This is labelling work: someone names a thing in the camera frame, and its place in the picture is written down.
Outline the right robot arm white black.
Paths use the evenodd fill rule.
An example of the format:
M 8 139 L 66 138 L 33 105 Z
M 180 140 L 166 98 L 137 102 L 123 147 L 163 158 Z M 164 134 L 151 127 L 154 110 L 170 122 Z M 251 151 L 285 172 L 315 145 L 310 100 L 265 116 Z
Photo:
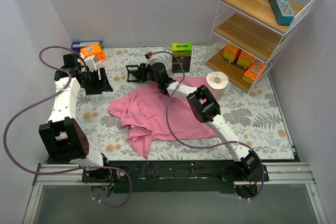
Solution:
M 128 77 L 133 80 L 127 82 L 151 81 L 157 84 L 159 91 L 168 96 L 169 99 L 179 98 L 188 102 L 196 119 L 206 124 L 222 141 L 237 168 L 238 176 L 248 181 L 254 177 L 265 180 L 265 169 L 257 153 L 247 144 L 239 142 L 236 135 L 231 131 L 220 112 L 220 106 L 209 89 L 190 87 L 169 77 L 163 63 L 157 62 L 153 65 L 142 63 L 140 65 L 126 66 Z

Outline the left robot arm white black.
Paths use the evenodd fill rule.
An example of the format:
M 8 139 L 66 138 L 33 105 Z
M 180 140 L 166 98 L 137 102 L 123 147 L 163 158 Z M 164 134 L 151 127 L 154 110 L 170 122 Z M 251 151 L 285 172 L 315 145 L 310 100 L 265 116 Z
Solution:
M 108 159 L 89 146 L 88 138 L 76 121 L 77 95 L 111 92 L 113 89 L 104 68 L 98 69 L 96 56 L 80 63 L 75 54 L 63 56 L 64 65 L 55 72 L 56 97 L 47 123 L 39 126 L 39 135 L 53 162 L 71 162 L 85 167 L 100 182 L 111 178 Z

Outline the pink garment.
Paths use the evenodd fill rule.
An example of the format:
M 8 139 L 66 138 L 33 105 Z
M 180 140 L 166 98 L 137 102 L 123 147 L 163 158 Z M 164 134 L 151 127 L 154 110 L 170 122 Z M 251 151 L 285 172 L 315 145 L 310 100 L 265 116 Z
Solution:
M 118 100 L 111 101 L 108 112 L 130 126 L 127 141 L 144 158 L 149 157 L 154 140 L 173 141 L 166 119 L 165 108 L 169 98 L 161 94 L 156 84 L 147 84 L 131 90 Z M 187 101 L 173 98 L 169 105 L 169 123 L 180 140 L 215 137 L 216 134 L 194 116 Z

